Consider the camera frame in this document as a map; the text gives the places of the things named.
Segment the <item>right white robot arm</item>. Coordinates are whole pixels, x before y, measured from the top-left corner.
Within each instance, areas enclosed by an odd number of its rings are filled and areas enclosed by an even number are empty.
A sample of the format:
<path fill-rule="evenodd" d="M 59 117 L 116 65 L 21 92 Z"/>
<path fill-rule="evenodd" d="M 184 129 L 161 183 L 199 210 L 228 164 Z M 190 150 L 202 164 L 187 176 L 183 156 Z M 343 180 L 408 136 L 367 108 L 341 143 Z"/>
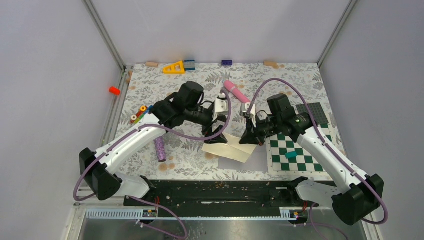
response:
<path fill-rule="evenodd" d="M 246 119 L 241 145 L 262 145 L 269 137 L 282 134 L 302 147 L 323 167 L 334 187 L 315 183 L 307 177 L 299 177 L 289 183 L 287 201 L 299 206 L 304 201 L 332 209 L 346 225 L 353 226 L 382 206 L 384 180 L 378 175 L 369 175 L 332 144 L 307 112 L 297 114 L 285 94 L 267 99 L 271 113 L 259 119 L 252 111 L 251 102 L 240 107 Z"/>

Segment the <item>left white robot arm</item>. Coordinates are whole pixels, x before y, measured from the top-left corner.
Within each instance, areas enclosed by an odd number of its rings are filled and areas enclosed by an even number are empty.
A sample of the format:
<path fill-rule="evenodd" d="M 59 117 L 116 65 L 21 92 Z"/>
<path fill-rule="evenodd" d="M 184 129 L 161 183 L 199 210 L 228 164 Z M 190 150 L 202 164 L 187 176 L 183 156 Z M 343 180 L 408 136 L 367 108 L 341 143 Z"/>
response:
<path fill-rule="evenodd" d="M 121 165 L 155 139 L 172 133 L 193 141 L 213 141 L 223 136 L 230 123 L 232 103 L 228 91 L 221 89 L 209 108 L 203 108 L 204 88 L 193 81 L 156 102 L 148 113 L 123 135 L 92 151 L 79 154 L 80 177 L 73 190 L 77 202 L 96 197 L 133 197 L 148 206 L 155 192 L 142 177 L 119 172 Z"/>

